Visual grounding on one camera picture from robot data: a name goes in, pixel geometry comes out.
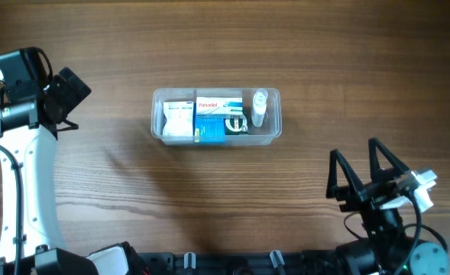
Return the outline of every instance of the clear plastic bin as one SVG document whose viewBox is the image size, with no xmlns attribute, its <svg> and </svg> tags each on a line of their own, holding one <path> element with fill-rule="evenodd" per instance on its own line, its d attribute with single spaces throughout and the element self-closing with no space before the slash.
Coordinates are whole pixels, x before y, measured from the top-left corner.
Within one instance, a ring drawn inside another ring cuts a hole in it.
<svg viewBox="0 0 450 275">
<path fill-rule="evenodd" d="M 258 128 L 252 124 L 252 101 L 255 92 L 260 88 L 161 88 L 154 92 L 151 116 L 151 133 L 155 138 L 161 139 L 166 145 L 226 145 L 248 146 L 268 145 L 282 132 L 282 116 L 280 113 L 280 95 L 274 88 L 262 88 L 268 92 L 267 109 L 264 122 Z M 197 97 L 242 97 L 243 110 L 247 118 L 248 134 L 225 135 L 215 138 L 217 142 L 197 142 L 194 136 L 163 135 L 164 102 L 194 102 Z"/>
</svg>

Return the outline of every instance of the wood grain surface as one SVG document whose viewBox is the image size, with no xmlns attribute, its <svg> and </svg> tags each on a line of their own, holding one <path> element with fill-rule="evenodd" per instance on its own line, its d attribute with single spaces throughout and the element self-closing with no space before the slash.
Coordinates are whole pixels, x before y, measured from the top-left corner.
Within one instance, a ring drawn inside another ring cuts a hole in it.
<svg viewBox="0 0 450 275">
<path fill-rule="evenodd" d="M 121 241 L 140 252 L 333 249 L 354 239 L 325 199 L 329 151 L 367 182 L 372 137 L 439 175 L 423 221 L 450 245 L 449 1 L 0 5 L 0 53 L 29 46 L 92 88 L 54 164 L 74 253 Z M 254 86 L 281 94 L 283 133 L 270 146 L 151 136 L 157 88 Z"/>
</svg>

